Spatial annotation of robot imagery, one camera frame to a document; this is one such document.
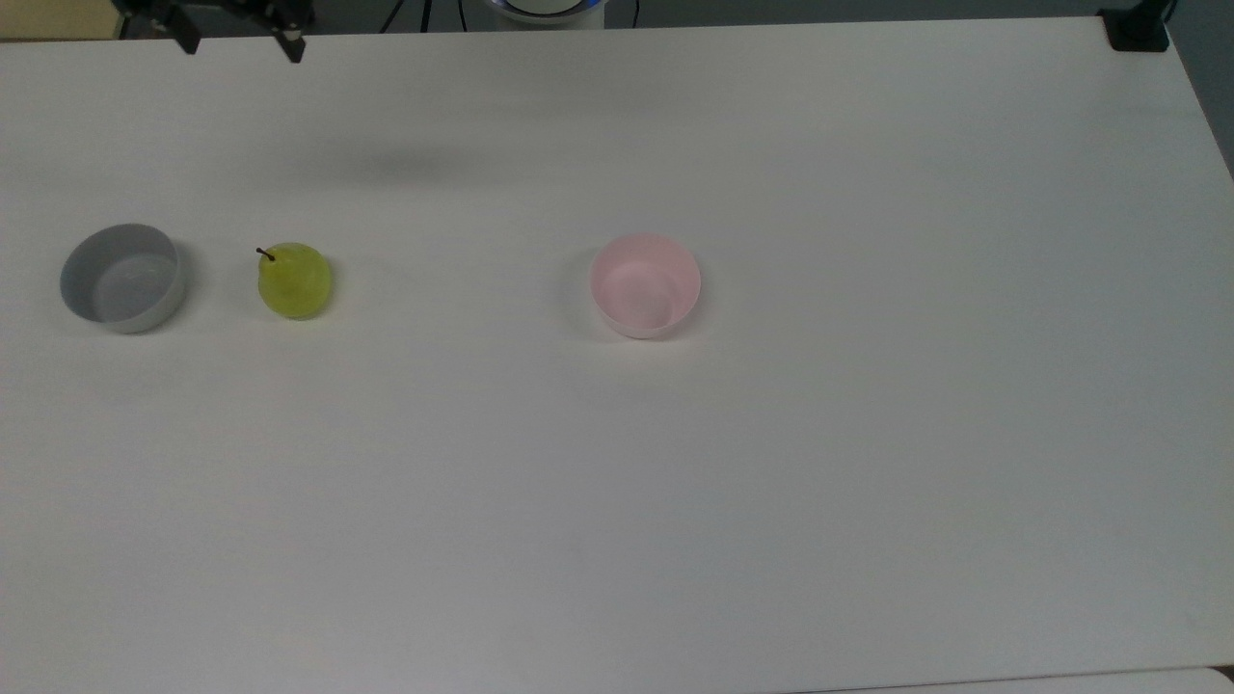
pink bowl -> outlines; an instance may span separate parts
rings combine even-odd
[[[659,233],[615,238],[591,262],[591,298],[608,327],[627,337],[664,335],[690,314],[701,289],[690,251]]]

gray bowl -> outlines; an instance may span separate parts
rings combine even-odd
[[[162,231],[107,227],[83,241],[60,270],[60,298],[74,314],[116,332],[142,332],[184,301],[185,269]]]

floor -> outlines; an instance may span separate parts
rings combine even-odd
[[[1092,16],[1132,0],[639,0],[639,27],[801,22],[859,22],[982,17]],[[492,31],[484,0],[429,0],[428,31]],[[636,0],[610,0],[610,28],[629,27]],[[424,0],[316,0],[316,33],[418,32]],[[206,36],[260,35],[226,12],[193,12]],[[1180,0],[1170,32],[1208,116],[1225,164],[1234,172],[1234,0]],[[130,26],[126,36],[149,36]]]
[[[107,0],[0,0],[0,41],[115,38],[118,28]]]

bowl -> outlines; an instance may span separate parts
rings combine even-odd
[[[681,322],[702,289],[698,263],[668,236],[615,238],[591,262],[591,298],[608,327],[638,340],[659,337]]]
[[[116,332],[142,332],[184,301],[185,269],[162,231],[139,224],[107,227],[69,254],[60,298],[70,311]]]

white table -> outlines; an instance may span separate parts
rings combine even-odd
[[[1096,19],[0,46],[5,694],[1234,662],[1232,220]],[[126,221],[196,278],[137,337],[57,291]],[[663,342],[586,293],[642,230]]]
[[[863,694],[1232,694],[1234,684],[1211,669],[1048,677],[969,684],[863,689]]]

